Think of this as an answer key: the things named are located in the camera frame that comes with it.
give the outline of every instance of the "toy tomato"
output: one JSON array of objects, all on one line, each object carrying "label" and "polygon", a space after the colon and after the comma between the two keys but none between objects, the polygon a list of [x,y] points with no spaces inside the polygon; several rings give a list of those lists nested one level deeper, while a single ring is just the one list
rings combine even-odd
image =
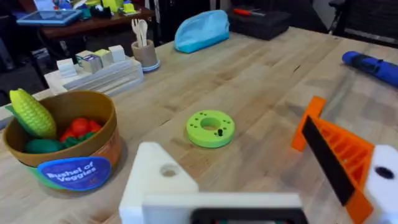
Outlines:
[{"label": "toy tomato", "polygon": [[102,128],[101,125],[99,125],[97,122],[95,122],[93,120],[90,120],[88,122],[88,125],[90,126],[90,132],[94,132],[94,133],[98,132]]},{"label": "toy tomato", "polygon": [[75,134],[72,132],[72,130],[70,128],[68,128],[62,135],[62,137],[60,138],[60,142],[64,142],[64,140],[66,140],[69,137],[73,137],[75,138]]},{"label": "toy tomato", "polygon": [[72,121],[72,123],[70,123],[70,129],[78,138],[90,131],[90,125],[88,125],[87,119],[76,118]]}]

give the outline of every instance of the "bushel of veggies label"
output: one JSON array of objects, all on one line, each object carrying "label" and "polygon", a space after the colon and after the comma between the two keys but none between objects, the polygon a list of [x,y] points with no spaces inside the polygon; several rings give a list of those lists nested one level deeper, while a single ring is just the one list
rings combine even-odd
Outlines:
[{"label": "bushel of veggies label", "polygon": [[84,191],[106,181],[111,173],[111,163],[103,157],[77,157],[44,162],[37,170],[61,187]]}]

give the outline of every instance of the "green ring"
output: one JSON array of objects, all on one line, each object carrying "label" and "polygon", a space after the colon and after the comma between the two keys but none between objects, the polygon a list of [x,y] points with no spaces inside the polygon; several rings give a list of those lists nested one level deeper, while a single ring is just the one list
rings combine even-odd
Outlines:
[{"label": "green ring", "polygon": [[187,122],[189,140],[201,147],[225,146],[232,140],[234,132],[235,122],[221,111],[199,111],[191,116]]}]

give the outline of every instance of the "blue pouch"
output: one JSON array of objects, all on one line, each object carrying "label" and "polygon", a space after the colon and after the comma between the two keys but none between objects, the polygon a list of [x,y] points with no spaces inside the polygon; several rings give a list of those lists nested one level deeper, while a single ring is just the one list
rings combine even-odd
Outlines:
[{"label": "blue pouch", "polygon": [[181,52],[192,53],[228,38],[228,16],[222,10],[214,10],[183,21],[175,33],[174,47]]}]

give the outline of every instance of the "utensil holder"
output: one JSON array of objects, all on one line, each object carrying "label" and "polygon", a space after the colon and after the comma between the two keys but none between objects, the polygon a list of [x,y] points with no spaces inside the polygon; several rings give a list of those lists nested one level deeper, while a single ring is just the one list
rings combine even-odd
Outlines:
[{"label": "utensil holder", "polygon": [[153,41],[147,40],[145,47],[138,47],[138,42],[131,45],[132,52],[137,61],[142,64],[142,67],[151,67],[157,63],[155,45]]}]

